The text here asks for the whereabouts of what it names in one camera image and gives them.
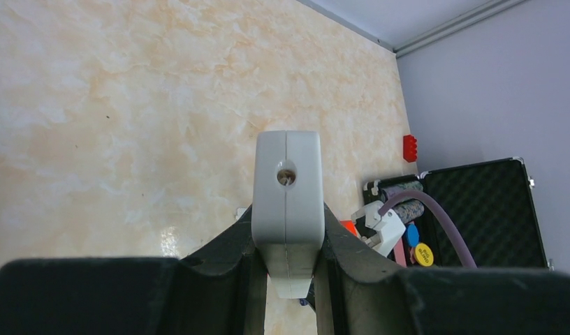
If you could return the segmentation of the pink card box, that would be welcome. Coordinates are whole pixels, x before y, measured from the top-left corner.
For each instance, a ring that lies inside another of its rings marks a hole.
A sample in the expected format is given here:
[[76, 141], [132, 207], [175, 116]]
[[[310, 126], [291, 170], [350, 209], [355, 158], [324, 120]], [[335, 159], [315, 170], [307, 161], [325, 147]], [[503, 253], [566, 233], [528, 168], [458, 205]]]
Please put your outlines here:
[[406, 255], [404, 252], [404, 244], [403, 244], [402, 238], [400, 238], [397, 241], [396, 245], [394, 246], [393, 254], [394, 254], [394, 258], [395, 258], [396, 263], [398, 263], [402, 267], [407, 266]]

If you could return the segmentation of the white remote control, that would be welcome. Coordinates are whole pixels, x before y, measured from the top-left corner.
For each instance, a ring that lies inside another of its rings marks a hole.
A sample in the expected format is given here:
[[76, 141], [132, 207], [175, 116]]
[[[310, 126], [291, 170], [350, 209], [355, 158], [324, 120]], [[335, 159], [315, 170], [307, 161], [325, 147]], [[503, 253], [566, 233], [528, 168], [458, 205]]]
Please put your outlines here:
[[260, 133], [251, 234], [279, 297], [307, 296], [325, 231], [319, 134]]

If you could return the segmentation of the white battery cover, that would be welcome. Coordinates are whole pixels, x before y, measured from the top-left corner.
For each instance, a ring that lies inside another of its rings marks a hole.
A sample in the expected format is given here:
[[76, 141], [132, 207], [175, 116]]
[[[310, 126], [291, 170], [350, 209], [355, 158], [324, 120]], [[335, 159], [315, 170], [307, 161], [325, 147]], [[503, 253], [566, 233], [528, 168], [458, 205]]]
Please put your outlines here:
[[247, 208], [245, 207], [240, 207], [236, 209], [236, 215], [235, 215], [235, 220], [240, 220], [240, 218], [245, 214]]

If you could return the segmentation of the orange rectangular block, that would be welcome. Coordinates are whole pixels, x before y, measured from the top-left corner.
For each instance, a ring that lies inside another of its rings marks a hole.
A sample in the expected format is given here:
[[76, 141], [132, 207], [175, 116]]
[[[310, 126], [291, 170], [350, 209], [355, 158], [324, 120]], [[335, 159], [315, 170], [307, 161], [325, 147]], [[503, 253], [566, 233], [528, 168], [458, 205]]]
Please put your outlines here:
[[340, 221], [340, 223], [343, 227], [345, 227], [354, 236], [356, 236], [356, 237], [360, 236], [357, 229], [356, 229], [355, 224], [353, 223], [353, 221], [351, 221], [351, 220]]

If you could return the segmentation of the red toy brick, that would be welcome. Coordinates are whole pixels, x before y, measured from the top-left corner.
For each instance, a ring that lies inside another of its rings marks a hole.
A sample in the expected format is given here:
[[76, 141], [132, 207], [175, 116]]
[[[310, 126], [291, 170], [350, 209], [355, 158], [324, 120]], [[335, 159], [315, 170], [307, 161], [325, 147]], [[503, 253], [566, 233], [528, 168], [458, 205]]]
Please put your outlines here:
[[418, 160], [418, 141], [411, 134], [403, 136], [402, 156], [408, 163], [414, 163]]

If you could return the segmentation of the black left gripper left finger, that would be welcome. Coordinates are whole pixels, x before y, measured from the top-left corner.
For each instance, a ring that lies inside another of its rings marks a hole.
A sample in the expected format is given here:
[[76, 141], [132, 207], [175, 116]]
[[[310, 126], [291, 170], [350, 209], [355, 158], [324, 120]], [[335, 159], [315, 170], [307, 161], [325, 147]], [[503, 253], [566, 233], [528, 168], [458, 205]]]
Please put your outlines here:
[[29, 258], [0, 268], [0, 334], [262, 334], [251, 211], [182, 258]]

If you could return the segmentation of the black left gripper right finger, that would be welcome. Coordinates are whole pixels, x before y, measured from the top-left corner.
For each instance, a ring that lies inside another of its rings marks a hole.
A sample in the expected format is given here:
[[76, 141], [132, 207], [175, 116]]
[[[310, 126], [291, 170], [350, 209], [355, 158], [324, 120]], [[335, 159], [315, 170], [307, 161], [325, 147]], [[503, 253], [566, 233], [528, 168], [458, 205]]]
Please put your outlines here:
[[538, 269], [404, 268], [325, 209], [314, 275], [320, 334], [570, 334], [570, 276]]

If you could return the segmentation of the black poker chip case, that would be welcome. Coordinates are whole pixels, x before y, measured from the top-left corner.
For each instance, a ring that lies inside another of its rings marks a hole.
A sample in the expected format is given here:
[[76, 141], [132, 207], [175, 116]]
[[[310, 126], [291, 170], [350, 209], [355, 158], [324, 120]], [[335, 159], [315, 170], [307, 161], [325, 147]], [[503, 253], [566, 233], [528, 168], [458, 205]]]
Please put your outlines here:
[[478, 267], [549, 266], [523, 159], [371, 180], [363, 185], [363, 201], [385, 201], [389, 188], [401, 184], [415, 185], [441, 205]]

